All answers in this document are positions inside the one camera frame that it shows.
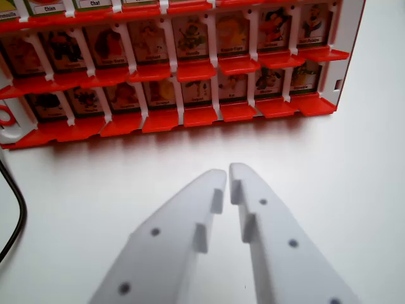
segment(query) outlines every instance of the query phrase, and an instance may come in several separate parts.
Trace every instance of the red flip tab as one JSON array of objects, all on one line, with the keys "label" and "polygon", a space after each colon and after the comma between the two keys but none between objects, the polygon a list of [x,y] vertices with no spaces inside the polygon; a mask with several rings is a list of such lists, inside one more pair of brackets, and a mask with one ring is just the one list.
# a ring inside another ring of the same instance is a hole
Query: red flip tab
[{"label": "red flip tab", "polygon": [[36,76],[25,79],[14,79],[13,85],[0,90],[0,99],[20,97],[26,94],[41,94],[47,92],[64,91],[78,86],[80,81],[87,78],[85,72],[66,73],[54,76],[54,81],[46,80],[45,76]]},{"label": "red flip tab", "polygon": [[151,110],[142,128],[143,133],[170,131],[178,126],[177,109]]},{"label": "red flip tab", "polygon": [[334,104],[325,98],[320,98],[319,93],[291,96],[291,105],[307,117],[329,115],[337,109]]},{"label": "red flip tab", "polygon": [[38,123],[37,130],[33,130],[16,142],[11,148],[26,148],[41,146],[57,138],[58,135],[69,131],[66,120],[58,122]]},{"label": "red flip tab", "polygon": [[47,81],[45,76],[31,77],[28,79],[14,79],[13,85],[7,85],[0,90],[0,99],[20,97],[35,89],[49,87],[52,81]]},{"label": "red flip tab", "polygon": [[211,125],[217,119],[213,106],[194,106],[184,109],[184,127]]},{"label": "red flip tab", "polygon": [[95,76],[82,81],[80,86],[83,88],[89,87],[109,87],[127,81],[129,70],[124,68],[110,68],[108,70],[96,70]]},{"label": "red flip tab", "polygon": [[253,73],[260,68],[260,64],[253,60],[249,54],[226,58],[219,57],[218,64],[221,72],[226,76]]},{"label": "red flip tab", "polygon": [[259,54],[259,62],[267,68],[293,68],[305,62],[304,58],[293,55],[290,51]]},{"label": "red flip tab", "polygon": [[256,100],[256,108],[266,118],[292,116],[297,111],[297,109],[286,102],[283,97]]},{"label": "red flip tab", "polygon": [[181,13],[193,13],[195,11],[206,11],[213,8],[211,3],[205,0],[188,0],[172,2],[169,0],[169,7],[167,9],[168,14],[181,14]]},{"label": "red flip tab", "polygon": [[253,119],[257,114],[256,110],[249,106],[247,101],[241,103],[226,103],[220,105],[224,122],[238,122],[241,120]]},{"label": "red flip tab", "polygon": [[90,136],[100,133],[100,130],[106,125],[104,116],[77,118],[75,125],[71,125],[67,132],[58,134],[57,141],[80,141]]},{"label": "red flip tab", "polygon": [[149,4],[140,6],[122,6],[122,12],[112,13],[111,17],[114,20],[124,20],[124,19],[134,19],[134,18],[144,18],[144,17],[154,17],[160,15],[160,5]]},{"label": "red flip tab", "polygon": [[177,80],[179,82],[207,80],[216,73],[209,59],[178,61]]},{"label": "red flip tab", "polygon": [[350,56],[347,52],[330,49],[329,46],[308,47],[298,50],[298,55],[315,62],[345,60]]},{"label": "red flip tab", "polygon": [[139,128],[141,122],[142,115],[140,112],[113,115],[112,121],[105,126],[100,136],[107,137],[131,133]]},{"label": "red flip tab", "polygon": [[138,65],[137,70],[129,77],[129,81],[159,81],[170,77],[170,75],[170,65],[168,63]]},{"label": "red flip tab", "polygon": [[265,0],[219,0],[215,1],[215,6],[219,8],[231,8],[234,6],[246,6],[263,3]]}]

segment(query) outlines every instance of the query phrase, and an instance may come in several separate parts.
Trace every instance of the screw hole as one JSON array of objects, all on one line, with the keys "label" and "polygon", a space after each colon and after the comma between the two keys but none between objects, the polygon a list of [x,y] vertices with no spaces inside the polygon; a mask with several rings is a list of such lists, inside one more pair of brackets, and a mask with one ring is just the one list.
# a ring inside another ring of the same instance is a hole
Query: screw hole
[{"label": "screw hole", "polygon": [[151,230],[151,234],[152,234],[152,236],[157,236],[157,235],[159,235],[159,234],[160,234],[160,229],[159,229],[159,228],[153,228],[153,229]]},{"label": "screw hole", "polygon": [[293,248],[297,248],[297,247],[298,247],[298,242],[297,242],[296,239],[291,239],[291,240],[289,241],[289,245],[290,245],[291,247],[293,247]]},{"label": "screw hole", "polygon": [[127,293],[129,293],[131,290],[131,285],[129,285],[128,282],[124,282],[120,285],[120,287],[118,287],[118,293],[122,296],[126,295]]}]

